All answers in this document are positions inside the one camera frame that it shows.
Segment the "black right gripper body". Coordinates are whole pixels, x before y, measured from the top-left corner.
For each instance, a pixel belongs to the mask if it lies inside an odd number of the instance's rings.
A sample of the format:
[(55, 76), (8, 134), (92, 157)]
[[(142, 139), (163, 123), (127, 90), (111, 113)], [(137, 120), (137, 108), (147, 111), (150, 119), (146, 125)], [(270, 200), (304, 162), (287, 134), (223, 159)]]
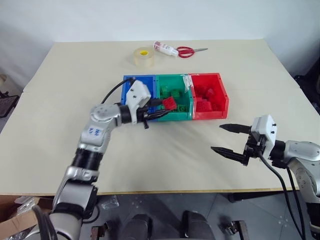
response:
[(258, 158), (259, 152), (264, 152), (266, 147), (266, 137), (259, 135), (257, 138), (253, 134), (248, 135), (247, 142), (243, 150), (244, 160), (242, 164), (247, 166), (250, 158)]

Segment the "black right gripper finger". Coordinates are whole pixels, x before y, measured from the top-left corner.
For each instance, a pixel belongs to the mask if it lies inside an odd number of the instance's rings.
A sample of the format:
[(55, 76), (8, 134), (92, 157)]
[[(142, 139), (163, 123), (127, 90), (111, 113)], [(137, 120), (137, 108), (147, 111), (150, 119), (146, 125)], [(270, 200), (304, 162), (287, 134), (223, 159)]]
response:
[(237, 133), (237, 134), (240, 134), (240, 133), (250, 134), (251, 132), (251, 126), (242, 125), (242, 124), (227, 123), (227, 124), (221, 124), (219, 127), (228, 132)]
[(215, 147), (215, 146), (211, 146), (210, 148), (217, 154), (227, 159), (234, 160), (237, 162), (243, 162), (245, 160), (245, 156), (243, 154), (236, 153), (231, 149), (224, 148), (224, 147)]

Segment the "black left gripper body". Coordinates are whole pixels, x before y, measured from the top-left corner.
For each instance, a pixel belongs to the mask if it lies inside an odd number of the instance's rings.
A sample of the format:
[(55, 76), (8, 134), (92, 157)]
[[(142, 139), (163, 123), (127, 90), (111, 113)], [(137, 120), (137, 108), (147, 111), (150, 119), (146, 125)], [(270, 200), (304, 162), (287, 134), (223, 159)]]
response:
[(153, 117), (152, 113), (149, 112), (151, 103), (152, 100), (150, 99), (144, 106), (139, 107), (136, 111), (137, 123), (143, 123), (145, 129), (149, 128), (148, 121)]

